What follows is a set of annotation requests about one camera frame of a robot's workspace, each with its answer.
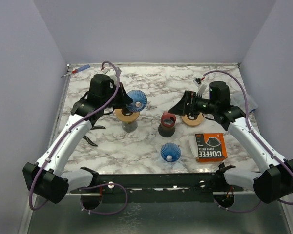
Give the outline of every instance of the orange and black box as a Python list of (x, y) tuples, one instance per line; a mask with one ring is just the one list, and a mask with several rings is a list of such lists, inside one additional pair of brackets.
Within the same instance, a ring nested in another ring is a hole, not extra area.
[(219, 162), (227, 158), (227, 151), (222, 133), (195, 134), (198, 162)]

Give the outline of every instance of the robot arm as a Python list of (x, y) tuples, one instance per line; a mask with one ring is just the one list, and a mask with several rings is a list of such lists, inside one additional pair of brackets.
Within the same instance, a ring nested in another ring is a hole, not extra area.
[(185, 91), (182, 99), (169, 112), (175, 115), (197, 116), (200, 113), (212, 114), (217, 123), (232, 134), (248, 151), (259, 168), (259, 173), (240, 170), (234, 166), (222, 170), (229, 185), (255, 191), (265, 203), (270, 203), (293, 193), (293, 179), (283, 166), (258, 142), (251, 131), (274, 152), (274, 156), (284, 161), (293, 172), (293, 159), (286, 160), (272, 148), (251, 125), (246, 125), (245, 113), (230, 103), (230, 91), (225, 82), (215, 81), (209, 86), (209, 99), (202, 98), (201, 82), (195, 80), (200, 92)]
[[(75, 124), (106, 103), (115, 90), (116, 86), (113, 77), (105, 74), (96, 74), (92, 78), (89, 91), (74, 104), (64, 129), (51, 147), (35, 164), (28, 162), (24, 166), (23, 174), (29, 190), (34, 183), (36, 175), (39, 174), (38, 172), (39, 170), (41, 171), (45, 162), (47, 162), (47, 164), (39, 176), (37, 176), (38, 179), (34, 186), (34, 193), (45, 199), (53, 203), (58, 203), (68, 191), (90, 185), (93, 174), (87, 171), (87, 169), (81, 168), (77, 171), (64, 174), (63, 170), (80, 140), (91, 130), (91, 127), (94, 126), (96, 121), (103, 115), (104, 110), (98, 111), (88, 119), (81, 121), (78, 125)], [(132, 102), (133, 100), (127, 95), (123, 85), (120, 83), (115, 98), (106, 108), (124, 109)], [(53, 157), (49, 158), (50, 153), (54, 149), (56, 150), (53, 152)]]

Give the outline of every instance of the gray wall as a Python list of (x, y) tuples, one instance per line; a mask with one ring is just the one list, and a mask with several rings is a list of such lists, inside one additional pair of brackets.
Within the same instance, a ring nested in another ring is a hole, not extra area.
[(0, 1), (0, 234), (18, 231), (22, 167), (47, 147), (66, 70), (34, 3)]
[(34, 0), (68, 63), (241, 62), (275, 0)]
[(241, 65), (262, 135), (293, 158), (293, 0), (277, 0)]

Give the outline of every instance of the table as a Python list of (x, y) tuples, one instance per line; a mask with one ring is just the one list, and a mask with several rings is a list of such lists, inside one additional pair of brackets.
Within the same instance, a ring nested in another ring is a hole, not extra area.
[[(243, 146), (214, 121), (205, 120), (199, 126), (191, 128), (177, 117), (175, 134), (169, 138), (160, 136), (157, 130), (163, 111), (175, 105), (185, 90), (197, 90), (193, 83), (194, 78), (217, 69), (232, 73), (242, 82), (236, 65), (135, 66), (126, 64), (120, 68), (121, 82), (125, 90), (129, 92), (139, 89), (147, 96), (147, 107), (141, 111), (137, 119), (138, 128), (132, 133), (127, 133), (113, 114), (101, 117), (96, 125), (102, 125), (106, 127), (106, 130), (91, 130), (87, 134), (98, 147), (93, 147), (82, 139), (71, 155), (65, 172), (77, 170), (83, 166), (101, 174), (215, 172), (219, 162), (198, 163), (195, 161), (188, 142), (189, 136), (195, 133), (224, 133), (228, 154), (224, 163), (241, 169), (258, 170)], [(91, 78), (99, 71), (99, 66), (91, 67), (71, 77), (59, 131), (63, 129), (67, 121), (71, 107), (89, 89)], [(225, 74), (214, 73), (205, 79), (207, 83), (216, 80), (225, 81), (230, 87), (231, 94), (239, 91), (235, 81)], [(209, 89), (206, 89), (203, 97), (209, 98)], [(251, 122), (257, 128), (254, 116), (251, 116)], [(182, 152), (180, 159), (173, 163), (164, 161), (160, 156), (161, 147), (169, 142), (179, 145)]]

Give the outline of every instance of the white marble surface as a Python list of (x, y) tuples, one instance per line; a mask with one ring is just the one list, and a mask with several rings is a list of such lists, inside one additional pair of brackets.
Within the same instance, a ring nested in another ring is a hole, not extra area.
[[(207, 71), (225, 70), (242, 82), (237, 66), (120, 66), (121, 82), (127, 92), (134, 89), (142, 90), (147, 96), (147, 107), (141, 111), (138, 128), (126, 133), (121, 122), (112, 114), (103, 116), (96, 125), (106, 130), (91, 130), (87, 136), (98, 144), (89, 145), (81, 140), (69, 158), (65, 171), (73, 171), (80, 167), (88, 167), (101, 174), (132, 174), (132, 173), (188, 173), (215, 172), (217, 163), (198, 163), (190, 150), (188, 138), (194, 133), (224, 133), (228, 158), (226, 165), (235, 165), (241, 169), (257, 170), (257, 166), (243, 146), (217, 123), (205, 120), (195, 128), (186, 126), (177, 117), (175, 134), (170, 138), (159, 135), (157, 128), (163, 111), (175, 105), (185, 90), (196, 91), (193, 75), (201, 77)], [(70, 81), (64, 110), (61, 118), (62, 130), (70, 114), (73, 104), (89, 89), (90, 80), (99, 68), (90, 68), (75, 74)], [(206, 82), (222, 80), (230, 87), (230, 92), (239, 90), (230, 77), (214, 73), (206, 78)], [(209, 98), (207, 89), (203, 95)], [(160, 156), (161, 147), (168, 142), (180, 146), (182, 156), (176, 162), (169, 163)]]

